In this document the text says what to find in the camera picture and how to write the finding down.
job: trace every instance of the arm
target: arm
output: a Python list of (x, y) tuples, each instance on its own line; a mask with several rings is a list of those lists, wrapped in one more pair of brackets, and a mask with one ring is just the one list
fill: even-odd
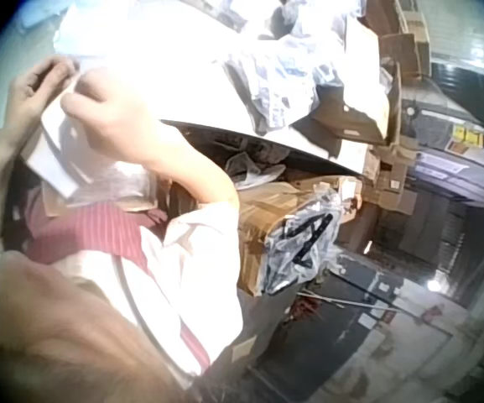
[(71, 60), (54, 56), (16, 78), (10, 86), (5, 121), (0, 130), (0, 251), (8, 182), (16, 156), (40, 123), (40, 114), (48, 102), (68, 85), (75, 69)]
[(81, 122), (89, 144), (115, 160), (140, 164), (180, 183), (199, 203), (239, 201), (228, 175), (176, 129), (154, 119), (139, 95), (106, 70), (88, 71), (61, 106)]

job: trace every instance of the white fabric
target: white fabric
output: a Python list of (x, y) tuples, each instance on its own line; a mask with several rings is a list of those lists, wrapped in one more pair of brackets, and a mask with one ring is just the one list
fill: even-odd
[[(237, 219), (235, 208), (215, 203), (173, 220), (163, 243), (141, 228), (143, 251), (154, 279), (133, 262), (122, 260), (139, 313), (165, 352), (189, 375), (199, 375), (202, 369), (180, 338), (180, 318), (212, 363), (242, 330), (236, 289), (240, 269)], [(137, 325), (111, 255), (81, 251), (54, 267), (66, 277), (95, 282), (112, 306)]]

